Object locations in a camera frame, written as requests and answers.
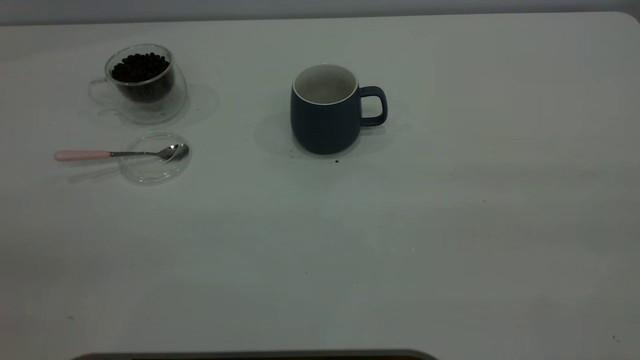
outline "coffee bean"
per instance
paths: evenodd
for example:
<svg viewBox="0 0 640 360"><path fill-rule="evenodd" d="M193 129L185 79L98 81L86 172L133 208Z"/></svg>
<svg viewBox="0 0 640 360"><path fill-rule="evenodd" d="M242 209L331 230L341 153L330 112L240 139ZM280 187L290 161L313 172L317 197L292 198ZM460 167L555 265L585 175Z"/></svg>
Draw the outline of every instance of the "coffee bean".
<svg viewBox="0 0 640 360"><path fill-rule="evenodd" d="M140 83L162 74L169 65L164 56L160 57L155 53L129 55L113 67L111 77L123 83ZM136 86L118 85L118 88L132 101L149 103L166 96L173 88L173 82L173 71L169 71L151 83Z"/></svg>

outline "white table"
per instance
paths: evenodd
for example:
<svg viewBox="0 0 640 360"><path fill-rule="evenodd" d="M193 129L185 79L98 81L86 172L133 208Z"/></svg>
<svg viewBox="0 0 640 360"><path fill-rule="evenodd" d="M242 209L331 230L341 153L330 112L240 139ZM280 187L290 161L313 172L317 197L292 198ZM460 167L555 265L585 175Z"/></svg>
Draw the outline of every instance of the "white table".
<svg viewBox="0 0 640 360"><path fill-rule="evenodd" d="M134 137L86 85L145 42L189 85L167 125L193 146L185 173L141 187L116 163L54 161ZM627 15L29 26L0 28L0 45L3 359L640 356ZM385 125L338 157L303 152L288 123L292 78L321 62L388 97Z"/></svg>

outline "glass saucer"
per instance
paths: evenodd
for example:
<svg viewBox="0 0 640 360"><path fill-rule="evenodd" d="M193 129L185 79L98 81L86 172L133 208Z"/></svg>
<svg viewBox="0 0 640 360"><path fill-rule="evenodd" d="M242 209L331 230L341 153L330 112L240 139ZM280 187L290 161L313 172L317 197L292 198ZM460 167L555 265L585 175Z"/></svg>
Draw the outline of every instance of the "glass saucer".
<svg viewBox="0 0 640 360"><path fill-rule="evenodd" d="M139 137L122 151L159 152L177 145L175 154L168 159L158 156L122 156L120 172L136 184L159 184L181 174L189 165L193 148L183 137L165 129L140 131Z"/></svg>

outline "pink spoon handle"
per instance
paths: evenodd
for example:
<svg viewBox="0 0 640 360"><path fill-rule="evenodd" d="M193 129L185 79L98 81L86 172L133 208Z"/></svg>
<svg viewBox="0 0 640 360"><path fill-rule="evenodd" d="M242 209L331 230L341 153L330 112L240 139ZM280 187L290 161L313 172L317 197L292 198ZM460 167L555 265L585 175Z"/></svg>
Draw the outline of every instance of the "pink spoon handle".
<svg viewBox="0 0 640 360"><path fill-rule="evenodd" d="M53 157L58 161L82 161L108 159L111 157L109 151L57 151Z"/></svg>

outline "double-walled glass cup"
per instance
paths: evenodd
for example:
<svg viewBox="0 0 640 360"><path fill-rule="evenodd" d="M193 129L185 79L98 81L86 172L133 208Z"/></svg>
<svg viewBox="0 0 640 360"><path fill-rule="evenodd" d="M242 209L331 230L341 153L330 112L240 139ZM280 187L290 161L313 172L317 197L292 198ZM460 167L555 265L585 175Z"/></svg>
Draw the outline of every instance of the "double-walled glass cup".
<svg viewBox="0 0 640 360"><path fill-rule="evenodd" d="M169 66L156 77L137 83L124 83L111 76L113 68L130 55L164 56ZM104 92L96 92L98 85L106 85ZM89 96L100 105L117 110L125 117L144 124L156 124L175 114L183 107L187 97L184 76L171 51L167 48L142 44L122 49L114 54L104 66L104 77L89 83Z"/></svg>

